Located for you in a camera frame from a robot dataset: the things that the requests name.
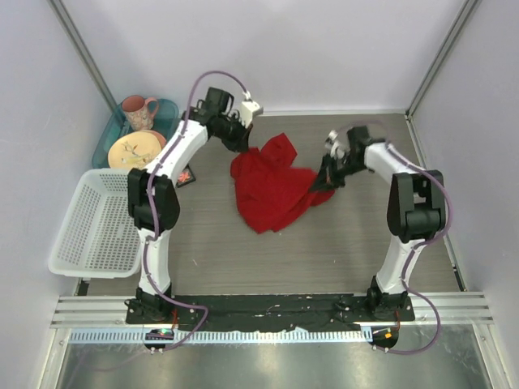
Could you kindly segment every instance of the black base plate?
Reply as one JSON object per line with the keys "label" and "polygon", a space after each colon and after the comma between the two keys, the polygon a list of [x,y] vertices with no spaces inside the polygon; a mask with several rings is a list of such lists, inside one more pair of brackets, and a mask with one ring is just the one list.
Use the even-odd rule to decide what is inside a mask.
{"label": "black base plate", "polygon": [[[176,296],[175,300],[209,308],[202,331],[278,332],[296,327],[308,331],[356,331],[362,322],[396,320],[395,309],[373,314],[367,308],[366,297],[353,294]],[[201,310],[175,309],[179,328],[184,331],[191,330],[203,314]],[[402,322],[414,321],[409,298],[398,313]],[[170,325],[170,319],[153,323]]]}

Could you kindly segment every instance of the white plastic basket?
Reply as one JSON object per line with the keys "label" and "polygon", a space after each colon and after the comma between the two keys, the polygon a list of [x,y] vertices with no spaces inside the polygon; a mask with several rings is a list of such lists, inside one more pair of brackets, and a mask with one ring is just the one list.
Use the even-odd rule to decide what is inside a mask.
{"label": "white plastic basket", "polygon": [[124,278],[139,270],[139,235],[128,215],[127,177],[124,169],[94,169],[81,177],[50,256],[52,273]]}

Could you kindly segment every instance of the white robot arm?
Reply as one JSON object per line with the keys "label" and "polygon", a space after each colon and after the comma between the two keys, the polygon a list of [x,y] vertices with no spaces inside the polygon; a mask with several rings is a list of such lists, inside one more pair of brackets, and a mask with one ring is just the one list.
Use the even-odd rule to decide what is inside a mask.
{"label": "white robot arm", "polygon": [[[381,303],[398,305],[407,296],[402,275],[409,278],[424,247],[419,243],[432,239],[445,226],[444,196],[427,177],[411,169],[411,162],[392,144],[373,139],[365,126],[348,130],[349,150],[337,136],[332,131],[326,140],[328,153],[312,189],[342,187],[346,176],[364,169],[379,174],[391,186],[387,214],[391,242],[384,264],[368,289],[368,298],[371,295],[373,309]],[[439,171],[427,172],[443,185]]]}
{"label": "white robot arm", "polygon": [[[205,100],[199,100],[196,107],[191,107],[190,117],[182,118],[173,138],[162,152],[145,169],[132,169],[128,175],[128,206],[135,226],[139,229],[141,254],[147,246],[147,266],[142,266],[137,290],[141,300],[152,302],[157,292],[155,288],[161,293],[171,295],[169,236],[180,212],[174,182],[182,170],[211,136],[219,138],[231,151],[243,152],[248,149],[252,119],[260,115],[263,109],[251,99],[250,93],[246,93],[238,110],[231,112],[233,103],[234,98],[228,92],[209,88]],[[154,172],[155,176],[152,195],[157,209],[158,231],[154,228],[146,192],[150,172]],[[150,284],[150,275],[154,285]]]}

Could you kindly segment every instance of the teal plastic tray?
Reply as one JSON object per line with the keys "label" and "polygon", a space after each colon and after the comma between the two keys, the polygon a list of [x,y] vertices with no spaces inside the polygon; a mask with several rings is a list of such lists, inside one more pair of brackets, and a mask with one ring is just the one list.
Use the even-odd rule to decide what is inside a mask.
{"label": "teal plastic tray", "polygon": [[[179,118],[178,118],[178,107],[171,101],[166,99],[159,100],[159,110],[155,119],[153,120],[152,130],[161,133],[166,140],[170,140],[173,133],[177,129]],[[154,103],[151,103],[150,108],[154,109]],[[130,123],[127,121],[122,111],[121,105],[118,105],[115,109],[112,117],[108,121],[105,130],[99,143],[97,144],[96,151],[92,157],[92,167],[94,169],[109,168],[108,166],[108,151],[117,141],[117,139],[124,135],[130,134],[133,129]]]}

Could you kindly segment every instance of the mug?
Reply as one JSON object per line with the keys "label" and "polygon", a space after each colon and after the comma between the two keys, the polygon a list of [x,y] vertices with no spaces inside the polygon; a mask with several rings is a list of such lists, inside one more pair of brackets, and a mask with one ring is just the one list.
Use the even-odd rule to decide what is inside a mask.
{"label": "mug", "polygon": [[[150,112],[148,105],[152,101],[157,104],[153,112]],[[159,110],[159,102],[155,97],[145,100],[142,96],[134,95],[124,99],[121,107],[134,131],[151,130],[153,118]]]}

